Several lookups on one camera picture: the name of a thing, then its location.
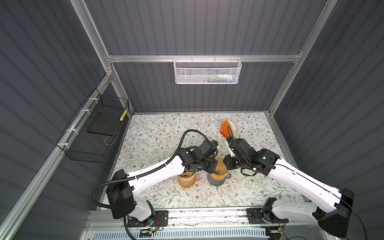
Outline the orange glass carafe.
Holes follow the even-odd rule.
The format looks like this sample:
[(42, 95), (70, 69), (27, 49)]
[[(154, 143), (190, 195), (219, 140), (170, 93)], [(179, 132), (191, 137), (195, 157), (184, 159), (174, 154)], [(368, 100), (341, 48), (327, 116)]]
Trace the orange glass carafe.
[(178, 183), (182, 188), (190, 188), (201, 178), (195, 172), (186, 172), (178, 176)]

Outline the grey glass carafe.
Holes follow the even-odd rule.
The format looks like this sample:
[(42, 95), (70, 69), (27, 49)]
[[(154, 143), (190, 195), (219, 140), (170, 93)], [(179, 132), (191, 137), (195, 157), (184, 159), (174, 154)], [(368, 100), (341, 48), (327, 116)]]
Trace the grey glass carafe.
[(221, 186), (227, 179), (230, 179), (231, 177), (231, 173), (225, 173), (223, 175), (207, 174), (207, 179), (213, 186)]

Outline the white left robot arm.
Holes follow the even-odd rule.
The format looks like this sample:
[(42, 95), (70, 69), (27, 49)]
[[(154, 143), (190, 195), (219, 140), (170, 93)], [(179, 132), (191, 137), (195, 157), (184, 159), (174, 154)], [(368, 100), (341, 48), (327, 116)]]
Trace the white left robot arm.
[(218, 164), (215, 159), (218, 145), (217, 141), (204, 140), (198, 147), (179, 148), (176, 155), (146, 169), (131, 173), (124, 170), (115, 172), (113, 180), (125, 181), (110, 184), (106, 190), (113, 218), (132, 216), (141, 222), (152, 218), (153, 207), (141, 200), (140, 194), (164, 180), (187, 172), (214, 173)]

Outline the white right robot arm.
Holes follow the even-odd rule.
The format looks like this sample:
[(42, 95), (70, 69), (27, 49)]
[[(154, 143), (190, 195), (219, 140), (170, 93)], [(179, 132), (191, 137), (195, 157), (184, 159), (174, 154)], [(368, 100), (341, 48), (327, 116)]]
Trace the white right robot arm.
[(347, 236), (353, 212), (354, 192), (328, 186), (290, 165), (276, 153), (256, 151), (244, 139), (227, 138), (230, 154), (224, 164), (228, 170), (250, 170), (280, 181), (308, 199), (308, 202), (286, 202), (268, 198), (259, 216), (268, 223), (302, 221), (317, 224), (325, 232), (338, 237)]

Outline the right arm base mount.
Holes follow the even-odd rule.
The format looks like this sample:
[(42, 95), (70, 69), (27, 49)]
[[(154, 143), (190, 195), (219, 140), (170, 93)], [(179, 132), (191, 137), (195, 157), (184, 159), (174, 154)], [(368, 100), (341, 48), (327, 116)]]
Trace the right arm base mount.
[(262, 208), (247, 208), (247, 218), (250, 224), (287, 224), (288, 219), (278, 219), (270, 210)]

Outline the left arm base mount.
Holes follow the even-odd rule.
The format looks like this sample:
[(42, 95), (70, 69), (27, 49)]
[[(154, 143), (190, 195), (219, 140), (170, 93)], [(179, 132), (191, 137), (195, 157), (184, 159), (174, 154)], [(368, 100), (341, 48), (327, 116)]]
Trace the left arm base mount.
[(149, 228), (149, 227), (159, 227), (163, 228), (168, 225), (169, 211), (167, 210), (154, 210), (149, 218), (144, 221), (139, 221), (138, 219), (129, 216), (128, 217), (128, 227), (129, 228)]

